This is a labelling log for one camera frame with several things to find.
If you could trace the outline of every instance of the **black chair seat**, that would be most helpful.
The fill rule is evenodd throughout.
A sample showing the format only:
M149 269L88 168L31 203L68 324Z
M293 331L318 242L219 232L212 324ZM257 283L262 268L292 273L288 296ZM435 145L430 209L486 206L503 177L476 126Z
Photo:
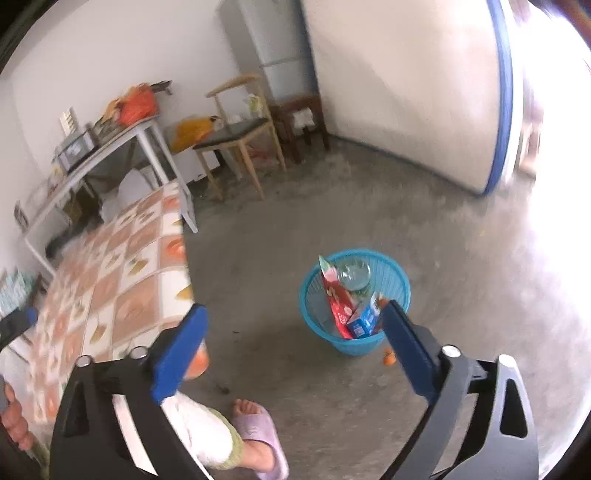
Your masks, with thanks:
M227 142L235 142L247 136L253 130L259 128L261 125L269 123L268 118L252 118L243 120L237 124L228 125L216 132L212 132L206 136L202 141L195 144L193 148L214 147Z

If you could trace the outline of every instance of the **blue box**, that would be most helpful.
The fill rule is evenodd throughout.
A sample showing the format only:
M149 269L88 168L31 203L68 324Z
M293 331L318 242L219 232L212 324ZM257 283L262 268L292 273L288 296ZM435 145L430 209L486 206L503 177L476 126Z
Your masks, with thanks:
M368 337L374 331L375 324L378 322L380 308L378 304L379 294L374 292L371 297L363 301L353 312L347 322L347 328L353 338Z

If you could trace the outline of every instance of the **tablecloth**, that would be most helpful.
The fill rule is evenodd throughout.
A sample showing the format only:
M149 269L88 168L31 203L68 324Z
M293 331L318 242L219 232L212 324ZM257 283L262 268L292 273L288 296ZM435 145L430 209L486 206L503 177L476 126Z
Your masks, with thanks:
M67 251L35 329L27 382L34 422L55 420L80 355L121 358L187 313L180 205L178 184L166 184Z

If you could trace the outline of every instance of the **yellow bag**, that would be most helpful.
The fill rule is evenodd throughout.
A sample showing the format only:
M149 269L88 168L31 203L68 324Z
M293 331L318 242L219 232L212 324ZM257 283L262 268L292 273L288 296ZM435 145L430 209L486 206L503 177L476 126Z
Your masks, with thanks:
M176 138L170 145L173 154L182 152L203 140L213 131L213 122L209 117L187 118L177 125Z

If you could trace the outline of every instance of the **table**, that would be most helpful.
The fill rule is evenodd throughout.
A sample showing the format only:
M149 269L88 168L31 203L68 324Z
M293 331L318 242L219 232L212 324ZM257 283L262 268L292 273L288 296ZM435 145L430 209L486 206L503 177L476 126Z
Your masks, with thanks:
M108 361L150 346L191 308L181 198L178 183L168 183L66 252L31 348L33 422L55 420L80 355Z
M126 128L116 136L114 136L111 140L109 140L105 145L100 147L96 150L93 154L91 154L84 162L82 162L76 169L74 169L70 174L63 180L63 182L56 187L56 189L51 193L49 198L47 199L47 203L45 206L37 212L36 216L31 220L27 230L23 233L23 239L27 244L27 247L33 253L33 256L41 264L47 269L47 271L51 275L55 275L56 271L53 266L47 261L47 258L42 253L39 253L35 247L30 242L30 233L40 225L45 217L51 212L51 210L58 204L58 202L65 196L69 194L70 189L72 189L79 181L81 181L88 172L90 172L94 167L96 167L100 162L102 162L106 157L112 154L115 150L119 147L124 145L126 142L131 140L132 138L137 138L139 141L142 150L150 164L154 168L158 179L162 184L168 183L168 177L164 172L162 165L158 160L158 156L154 151L154 148L150 144L148 139L147 131L151 131L158 142L158 145L162 149L166 160L170 164L171 168L174 171L174 174L177 176L178 182L182 188L181 194L181 209L183 218L187 222L188 226L191 228L193 233L197 232L197 223L195 221L195 212L193 209L193 201L191 197L191 193L189 192L189 188L187 187L186 182L183 180L181 173L176 166L173 156L168 149L168 145L166 144L166 140L160 131L160 127L156 123L156 116L149 116L146 118L141 119L140 121L134 123L130 127Z

